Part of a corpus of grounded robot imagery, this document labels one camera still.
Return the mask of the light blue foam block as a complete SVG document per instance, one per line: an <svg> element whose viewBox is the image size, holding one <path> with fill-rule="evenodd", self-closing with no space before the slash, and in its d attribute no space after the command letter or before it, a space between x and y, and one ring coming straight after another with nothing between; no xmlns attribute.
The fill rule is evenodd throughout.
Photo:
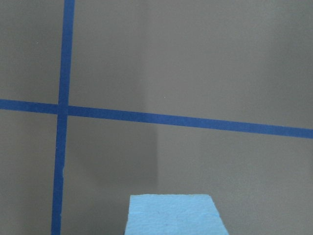
<svg viewBox="0 0 313 235"><path fill-rule="evenodd" d="M126 235L227 235L207 194L143 194L130 197Z"/></svg>

